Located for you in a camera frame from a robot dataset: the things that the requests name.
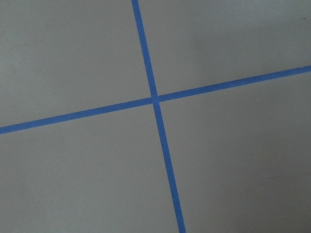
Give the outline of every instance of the gray floor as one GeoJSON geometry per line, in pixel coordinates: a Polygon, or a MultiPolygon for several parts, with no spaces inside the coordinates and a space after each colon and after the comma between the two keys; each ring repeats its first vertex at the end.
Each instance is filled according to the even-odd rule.
{"type": "MultiPolygon", "coordinates": [[[[311,64],[311,2],[140,1],[159,94],[311,64]]],[[[0,127],[150,97],[130,1],[0,0],[0,127]]],[[[189,233],[311,229],[311,73],[161,103],[189,233]]],[[[0,233],[178,232],[151,105],[0,135],[0,233]]]]}

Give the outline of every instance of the blue line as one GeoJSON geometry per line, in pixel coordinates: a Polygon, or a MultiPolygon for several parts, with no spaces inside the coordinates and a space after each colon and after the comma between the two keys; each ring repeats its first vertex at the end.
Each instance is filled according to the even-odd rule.
{"type": "Polygon", "coordinates": [[[64,114],[60,116],[53,116],[53,117],[40,119],[40,120],[24,122],[24,123],[20,123],[16,125],[4,126],[4,127],[0,127],[0,134],[35,128],[35,127],[44,126],[44,125],[55,124],[55,123],[68,121],[68,120],[95,116],[95,115],[104,114],[104,113],[110,113],[110,112],[114,112],[118,110],[143,106],[143,105],[147,105],[151,103],[152,103],[151,98],[145,98],[145,99],[134,100],[134,101],[125,102],[125,103],[117,103],[117,104],[100,107],[100,108],[84,110],[84,111],[75,112],[75,113],[64,114]]]}
{"type": "Polygon", "coordinates": [[[143,56],[144,63],[145,63],[151,98],[152,98],[152,102],[154,106],[155,119],[156,119],[157,129],[159,132],[159,137],[160,137],[160,142],[161,142],[161,147],[162,147],[162,152],[163,152],[163,157],[164,157],[164,162],[165,162],[165,168],[166,168],[166,172],[167,172],[167,176],[169,180],[177,225],[178,225],[178,229],[180,233],[186,233],[184,218],[183,218],[183,214],[181,211],[180,200],[178,196],[177,185],[176,185],[176,180],[175,180],[174,171],[173,171],[173,165],[171,161],[169,145],[168,145],[167,138],[166,138],[159,97],[156,91],[156,82],[155,82],[155,78],[154,78],[154,74],[152,70],[152,65],[151,65],[150,55],[149,55],[148,46],[147,46],[146,35],[145,35],[145,31],[144,31],[144,27],[143,27],[143,23],[141,19],[141,13],[139,9],[138,0],[132,0],[132,5],[133,5],[135,20],[136,20],[136,26],[138,30],[138,36],[139,36],[142,56],[143,56]]]}
{"type": "Polygon", "coordinates": [[[178,91],[178,92],[169,93],[165,95],[160,95],[159,101],[163,102],[163,101],[179,99],[179,98],[183,98],[187,96],[200,95],[200,94],[207,93],[207,92],[219,91],[219,90],[232,88],[236,86],[258,83],[258,82],[267,81],[271,79],[284,78],[287,76],[291,76],[295,74],[302,74],[302,73],[307,73],[307,72],[311,72],[311,66],[288,69],[288,70],[279,71],[275,73],[263,74],[263,75],[258,75],[258,76],[249,77],[245,79],[238,79],[238,80],[229,81],[225,83],[219,83],[219,84],[203,86],[203,87],[198,87],[198,88],[184,90],[184,91],[178,91]]]}

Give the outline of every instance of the blue stripe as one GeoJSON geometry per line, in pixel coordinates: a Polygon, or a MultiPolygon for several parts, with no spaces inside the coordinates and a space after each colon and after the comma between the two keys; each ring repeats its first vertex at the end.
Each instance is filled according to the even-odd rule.
{"type": "Polygon", "coordinates": [[[55,123],[68,121],[68,120],[95,116],[95,115],[114,112],[114,111],[118,111],[122,109],[134,108],[134,107],[143,106],[143,105],[147,105],[151,103],[152,103],[151,98],[145,98],[145,99],[134,100],[134,101],[125,102],[125,103],[113,104],[113,105],[100,107],[100,108],[84,110],[84,111],[75,112],[75,113],[64,114],[60,116],[53,116],[53,117],[40,119],[40,120],[29,121],[25,123],[16,124],[16,125],[4,126],[0,128],[0,134],[35,128],[35,127],[44,126],[44,125],[55,124],[55,123]]]}
{"type": "Polygon", "coordinates": [[[159,101],[162,102],[162,101],[168,101],[168,100],[183,98],[183,97],[187,97],[187,96],[200,95],[200,94],[207,93],[207,92],[219,91],[219,90],[232,88],[232,87],[236,87],[236,86],[258,83],[258,82],[262,82],[262,81],[267,81],[267,80],[271,80],[271,79],[278,79],[278,78],[283,78],[283,77],[287,77],[287,76],[291,76],[291,75],[295,75],[295,74],[307,73],[307,72],[311,72],[311,66],[288,69],[288,70],[279,71],[279,72],[275,72],[275,73],[263,74],[263,75],[258,75],[258,76],[249,77],[249,78],[245,78],[245,79],[238,79],[238,80],[229,81],[229,82],[225,82],[225,83],[219,83],[219,84],[189,89],[189,90],[185,90],[185,91],[178,91],[178,92],[174,92],[174,93],[160,95],[159,101]]]}
{"type": "Polygon", "coordinates": [[[132,0],[132,5],[133,5],[135,20],[136,20],[136,26],[138,30],[138,36],[140,40],[142,56],[143,56],[144,63],[145,63],[151,98],[153,101],[155,119],[156,119],[157,129],[159,132],[159,137],[160,137],[160,142],[161,142],[161,147],[162,147],[162,152],[163,152],[163,157],[164,157],[164,162],[165,162],[165,168],[166,168],[166,172],[167,172],[167,176],[169,180],[174,210],[176,214],[177,225],[178,225],[179,232],[185,233],[186,228],[185,228],[184,218],[183,218],[183,214],[181,211],[180,200],[178,196],[169,145],[168,145],[167,138],[166,138],[163,117],[162,117],[161,108],[160,108],[160,102],[159,102],[159,98],[158,98],[157,91],[156,91],[156,83],[155,83],[155,78],[154,78],[154,74],[153,74],[153,70],[151,66],[151,60],[149,56],[147,40],[146,40],[146,35],[145,35],[142,19],[141,19],[138,0],[132,0]]]}

